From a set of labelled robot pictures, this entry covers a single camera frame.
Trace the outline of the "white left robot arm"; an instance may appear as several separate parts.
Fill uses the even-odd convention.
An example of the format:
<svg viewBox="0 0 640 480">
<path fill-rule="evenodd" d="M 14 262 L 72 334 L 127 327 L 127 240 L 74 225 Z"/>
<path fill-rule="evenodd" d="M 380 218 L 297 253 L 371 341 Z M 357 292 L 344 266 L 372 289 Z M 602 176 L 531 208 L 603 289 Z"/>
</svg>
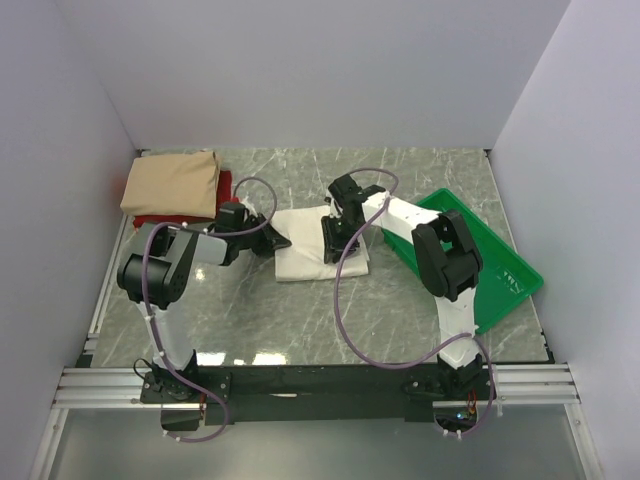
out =
<svg viewBox="0 0 640 480">
<path fill-rule="evenodd" d="M 262 214 L 243 212 L 202 226 L 153 223 L 140 228 L 141 237 L 117 272 L 117 285 L 142 314 L 153 348 L 144 379 L 148 389 L 179 402 L 193 399 L 200 388 L 196 350 L 181 319 L 178 302 L 198 260 L 228 266 L 243 250 L 272 257 L 292 242 Z"/>
</svg>

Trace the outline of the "white t shirt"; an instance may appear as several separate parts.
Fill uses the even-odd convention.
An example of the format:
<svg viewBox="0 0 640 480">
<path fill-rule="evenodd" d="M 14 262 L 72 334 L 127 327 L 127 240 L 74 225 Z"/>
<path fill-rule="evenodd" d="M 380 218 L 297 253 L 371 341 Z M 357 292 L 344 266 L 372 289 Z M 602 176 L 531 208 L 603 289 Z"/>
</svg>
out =
<svg viewBox="0 0 640 480">
<path fill-rule="evenodd" d="M 334 280 L 337 265 L 324 262 L 321 219 L 327 205 L 277 211 L 271 220 L 275 230 L 291 242 L 275 252 L 277 282 Z"/>
</svg>

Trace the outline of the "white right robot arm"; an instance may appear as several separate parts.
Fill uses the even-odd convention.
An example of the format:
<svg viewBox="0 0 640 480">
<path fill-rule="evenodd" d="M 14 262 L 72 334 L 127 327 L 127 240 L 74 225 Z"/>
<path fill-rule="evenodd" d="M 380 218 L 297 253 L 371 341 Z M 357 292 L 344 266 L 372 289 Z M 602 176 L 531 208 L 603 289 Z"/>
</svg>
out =
<svg viewBox="0 0 640 480">
<path fill-rule="evenodd" d="M 349 348 L 366 363 L 387 370 L 411 368 L 435 356 L 442 393 L 452 399 L 464 397 L 482 370 L 474 307 L 483 260 L 462 214 L 419 207 L 379 185 L 363 188 L 349 174 L 329 185 L 328 203 L 330 213 L 321 218 L 324 262 L 337 266 L 334 315 Z M 375 361 L 346 332 L 339 306 L 344 263 L 357 250 L 364 231 L 373 226 L 412 245 L 419 278 L 435 298 L 440 344 L 419 360 L 394 365 Z"/>
</svg>

